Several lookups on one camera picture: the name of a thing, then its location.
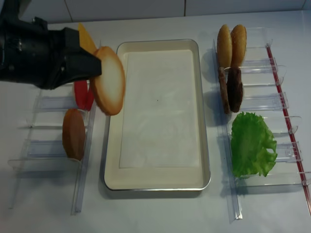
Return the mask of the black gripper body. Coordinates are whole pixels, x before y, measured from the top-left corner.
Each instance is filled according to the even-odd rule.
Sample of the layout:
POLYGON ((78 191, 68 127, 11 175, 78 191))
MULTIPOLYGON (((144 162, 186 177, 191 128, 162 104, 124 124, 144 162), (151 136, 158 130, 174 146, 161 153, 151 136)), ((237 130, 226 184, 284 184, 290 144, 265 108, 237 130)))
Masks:
POLYGON ((64 52, 61 31, 49 30, 46 21, 34 24, 13 16, 0 18, 0 80, 26 83, 41 89, 59 87, 64 52))

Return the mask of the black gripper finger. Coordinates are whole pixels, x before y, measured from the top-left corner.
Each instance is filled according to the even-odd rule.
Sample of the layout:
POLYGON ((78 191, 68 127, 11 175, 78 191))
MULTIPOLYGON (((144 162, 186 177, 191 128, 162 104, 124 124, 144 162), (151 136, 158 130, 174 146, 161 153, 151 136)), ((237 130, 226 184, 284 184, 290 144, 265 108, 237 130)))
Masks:
POLYGON ((65 27, 61 31, 61 51, 62 52, 79 52, 80 40, 77 30, 65 27))
POLYGON ((88 80, 102 74, 101 60, 82 48, 69 48, 65 51, 60 65, 58 85, 88 80))

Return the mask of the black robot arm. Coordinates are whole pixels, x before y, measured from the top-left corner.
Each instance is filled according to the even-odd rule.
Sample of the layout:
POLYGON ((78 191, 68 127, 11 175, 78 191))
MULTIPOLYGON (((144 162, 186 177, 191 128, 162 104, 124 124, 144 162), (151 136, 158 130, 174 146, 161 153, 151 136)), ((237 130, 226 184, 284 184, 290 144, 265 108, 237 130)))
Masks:
POLYGON ((49 30, 38 17, 22 21, 19 8, 20 1, 6 0, 0 12, 1 81, 51 90, 101 75, 100 59, 80 47, 77 30, 49 30))

